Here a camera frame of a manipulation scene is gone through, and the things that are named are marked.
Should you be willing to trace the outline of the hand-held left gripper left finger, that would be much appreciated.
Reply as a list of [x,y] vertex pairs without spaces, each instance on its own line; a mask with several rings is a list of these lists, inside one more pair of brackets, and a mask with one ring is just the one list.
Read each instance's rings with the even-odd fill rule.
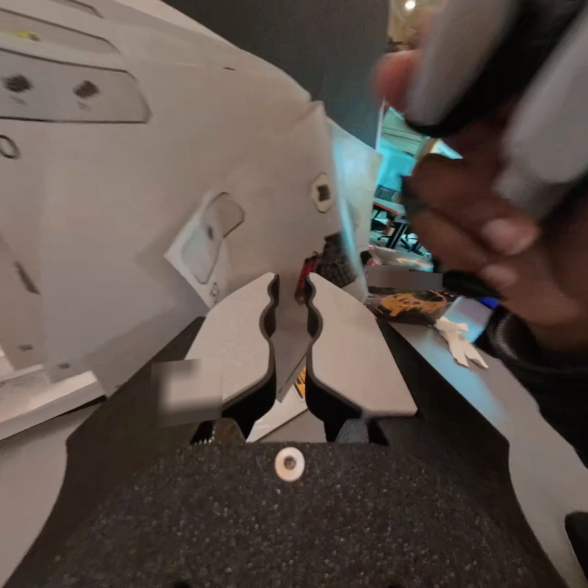
[[220,394],[220,415],[238,425],[246,439],[276,401],[276,330],[280,279],[265,273],[212,308],[187,352],[205,369]]

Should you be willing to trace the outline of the white paper scrap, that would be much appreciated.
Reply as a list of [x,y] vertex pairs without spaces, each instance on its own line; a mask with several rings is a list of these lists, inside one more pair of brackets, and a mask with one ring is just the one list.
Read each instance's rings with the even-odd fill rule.
[[454,363],[463,368],[469,369],[470,363],[482,369],[489,369],[480,353],[474,347],[466,335],[469,334],[469,327],[465,323],[457,323],[441,317],[436,320],[435,328],[444,338],[452,355]]

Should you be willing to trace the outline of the person's right forearm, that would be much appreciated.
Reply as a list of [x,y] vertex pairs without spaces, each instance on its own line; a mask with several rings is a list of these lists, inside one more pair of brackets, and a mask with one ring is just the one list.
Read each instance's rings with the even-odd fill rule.
[[587,466],[587,357],[541,347],[525,322],[502,306],[475,343],[526,388],[544,420]]

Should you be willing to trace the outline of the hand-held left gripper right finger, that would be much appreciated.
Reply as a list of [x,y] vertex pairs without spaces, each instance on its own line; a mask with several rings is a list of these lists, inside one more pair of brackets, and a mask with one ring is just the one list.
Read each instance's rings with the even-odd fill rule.
[[334,442],[349,420],[379,440],[381,420],[415,417],[417,406],[376,317],[348,292],[317,273],[305,283],[305,400]]

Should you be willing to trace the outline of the printed instruction booklet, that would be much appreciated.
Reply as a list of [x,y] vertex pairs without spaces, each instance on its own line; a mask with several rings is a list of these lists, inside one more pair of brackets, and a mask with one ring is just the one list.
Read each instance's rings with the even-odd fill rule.
[[305,258],[371,211],[374,151],[269,63],[155,1],[1,1],[1,439],[111,396],[188,324],[280,279],[281,398]]

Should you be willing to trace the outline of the black cardboard box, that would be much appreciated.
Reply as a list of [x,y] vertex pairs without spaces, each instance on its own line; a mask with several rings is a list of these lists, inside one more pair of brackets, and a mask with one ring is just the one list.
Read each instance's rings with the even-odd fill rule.
[[364,305],[387,323],[433,326],[457,296],[443,290],[386,289],[370,293]]

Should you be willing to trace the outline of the person's right hand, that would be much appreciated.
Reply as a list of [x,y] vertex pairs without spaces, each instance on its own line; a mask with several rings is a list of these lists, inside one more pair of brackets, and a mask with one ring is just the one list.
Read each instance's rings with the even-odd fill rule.
[[415,166],[412,226],[446,268],[492,287],[541,347],[587,356],[587,197],[541,228],[494,192],[514,106],[445,139],[463,158],[429,154]]

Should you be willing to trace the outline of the grey desk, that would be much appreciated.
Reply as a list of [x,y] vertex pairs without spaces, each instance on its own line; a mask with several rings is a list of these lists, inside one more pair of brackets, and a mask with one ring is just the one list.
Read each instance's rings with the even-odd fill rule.
[[5,587],[587,587],[587,469],[533,400],[515,470],[512,414],[471,374],[465,389],[384,327],[415,395],[372,443],[198,445],[156,426],[152,364],[183,359],[197,319],[66,442],[48,520]]

